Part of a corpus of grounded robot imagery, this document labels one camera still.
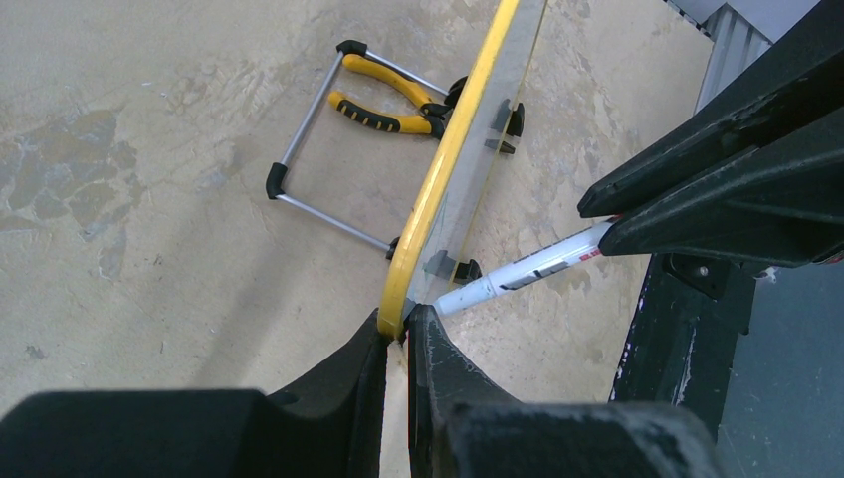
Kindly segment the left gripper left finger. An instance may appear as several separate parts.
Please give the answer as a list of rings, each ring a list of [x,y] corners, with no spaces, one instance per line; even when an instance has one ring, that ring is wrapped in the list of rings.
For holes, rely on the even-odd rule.
[[[1,420],[5,477],[375,477],[387,340],[352,338],[272,393],[50,391]]]

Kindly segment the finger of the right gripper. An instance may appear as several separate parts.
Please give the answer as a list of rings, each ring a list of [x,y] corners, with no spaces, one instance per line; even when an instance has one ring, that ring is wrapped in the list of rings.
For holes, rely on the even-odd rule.
[[[577,211],[631,211],[842,106],[843,4],[821,1],[699,112],[595,182]]]
[[[680,253],[795,268],[843,255],[843,112],[748,148],[627,212],[606,256]]]

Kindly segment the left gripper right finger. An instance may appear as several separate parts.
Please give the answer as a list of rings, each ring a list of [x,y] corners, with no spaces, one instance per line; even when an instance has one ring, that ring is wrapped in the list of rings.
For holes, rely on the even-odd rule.
[[[703,423],[658,402],[527,403],[449,339],[433,307],[406,325],[414,477],[722,477]]]

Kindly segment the yellow framed whiteboard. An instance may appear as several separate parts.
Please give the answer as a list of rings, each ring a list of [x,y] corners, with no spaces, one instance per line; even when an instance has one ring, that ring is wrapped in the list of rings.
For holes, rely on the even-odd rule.
[[[545,9],[543,1],[499,4],[389,265],[376,324],[391,340],[403,336],[415,305],[478,276],[467,236],[505,151]]]

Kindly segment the white green marker pen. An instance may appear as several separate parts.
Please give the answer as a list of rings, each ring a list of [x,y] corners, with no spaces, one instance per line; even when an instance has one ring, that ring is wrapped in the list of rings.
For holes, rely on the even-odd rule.
[[[516,291],[601,254],[599,242],[619,216],[593,224],[554,244],[499,267],[465,286],[444,294],[433,307],[448,316]]]

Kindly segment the yellow black pliers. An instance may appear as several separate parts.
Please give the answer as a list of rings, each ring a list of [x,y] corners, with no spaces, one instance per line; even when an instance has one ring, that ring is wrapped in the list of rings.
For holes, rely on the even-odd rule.
[[[357,54],[344,56],[341,65],[358,80],[351,93],[334,90],[327,95],[333,110],[376,131],[442,137],[453,108],[420,83]]]

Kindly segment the aluminium extrusion frame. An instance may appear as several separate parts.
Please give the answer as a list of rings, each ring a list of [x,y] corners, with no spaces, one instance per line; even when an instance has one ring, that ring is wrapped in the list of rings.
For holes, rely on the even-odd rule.
[[[668,5],[713,42],[699,112],[801,20],[817,0],[673,0]]]

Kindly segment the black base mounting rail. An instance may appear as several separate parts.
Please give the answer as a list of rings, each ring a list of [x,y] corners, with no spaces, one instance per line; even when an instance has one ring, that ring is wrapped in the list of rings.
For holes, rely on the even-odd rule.
[[[684,407],[716,437],[738,338],[749,331],[755,286],[730,261],[653,255],[610,400]]]

